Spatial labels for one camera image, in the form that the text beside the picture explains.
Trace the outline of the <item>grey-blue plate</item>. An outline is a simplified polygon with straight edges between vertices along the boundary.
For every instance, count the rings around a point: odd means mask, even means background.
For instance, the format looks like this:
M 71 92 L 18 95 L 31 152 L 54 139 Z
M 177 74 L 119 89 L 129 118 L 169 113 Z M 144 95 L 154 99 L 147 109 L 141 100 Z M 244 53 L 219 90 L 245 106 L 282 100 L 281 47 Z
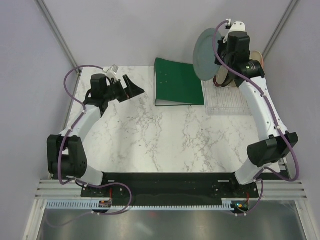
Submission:
M 215 28 L 206 29 L 198 38 L 193 51 L 193 69 L 196 76 L 201 81 L 209 81 L 214 78 L 220 69 L 220 65 L 215 63 L 216 55 L 214 53 L 213 44 L 218 49 L 218 41 L 221 34 L 216 33 L 214 40 Z

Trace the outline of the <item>red rimmed cream plate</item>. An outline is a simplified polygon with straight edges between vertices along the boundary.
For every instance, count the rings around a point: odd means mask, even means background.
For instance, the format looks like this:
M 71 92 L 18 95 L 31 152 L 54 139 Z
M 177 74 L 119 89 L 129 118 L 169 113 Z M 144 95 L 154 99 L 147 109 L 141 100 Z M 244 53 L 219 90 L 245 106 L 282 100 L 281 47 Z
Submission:
M 224 66 L 220 66 L 217 74 L 213 78 L 213 84 L 215 87 L 221 87 L 222 84 L 225 82 L 227 75 L 228 75 L 228 70 Z

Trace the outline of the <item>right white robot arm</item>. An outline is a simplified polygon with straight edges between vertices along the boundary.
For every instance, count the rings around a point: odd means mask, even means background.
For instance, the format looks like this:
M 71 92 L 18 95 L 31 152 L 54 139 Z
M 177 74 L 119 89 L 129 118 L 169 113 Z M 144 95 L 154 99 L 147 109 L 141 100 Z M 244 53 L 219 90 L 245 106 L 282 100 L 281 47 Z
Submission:
M 247 147 L 247 160 L 234 173 L 235 181 L 229 191 L 235 197 L 247 191 L 247 184 L 254 182 L 269 166 L 291 155 L 295 166 L 294 182 L 300 175 L 294 151 L 298 135 L 289 132 L 282 122 L 269 95 L 265 72 L 258 60 L 250 58 L 250 37 L 244 31 L 228 34 L 227 40 L 213 37 L 212 48 L 215 64 L 227 69 L 237 88 L 244 95 L 253 115 L 259 141 Z

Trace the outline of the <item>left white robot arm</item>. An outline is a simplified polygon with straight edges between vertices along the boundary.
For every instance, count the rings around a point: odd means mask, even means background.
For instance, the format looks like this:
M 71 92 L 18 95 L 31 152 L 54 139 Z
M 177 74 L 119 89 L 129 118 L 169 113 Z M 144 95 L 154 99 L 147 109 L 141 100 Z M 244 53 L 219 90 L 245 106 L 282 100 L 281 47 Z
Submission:
M 92 186 L 92 191 L 99 197 L 106 196 L 110 185 L 103 180 L 103 173 L 91 167 L 83 146 L 86 136 L 106 112 L 109 102 L 117 100 L 122 103 L 145 93 L 134 84 L 127 75 L 123 76 L 123 86 L 113 73 L 93 74 L 90 89 L 85 100 L 81 102 L 82 111 L 74 122 L 58 135 L 47 139 L 47 163 L 51 174 L 58 177 L 65 185 L 78 180 Z

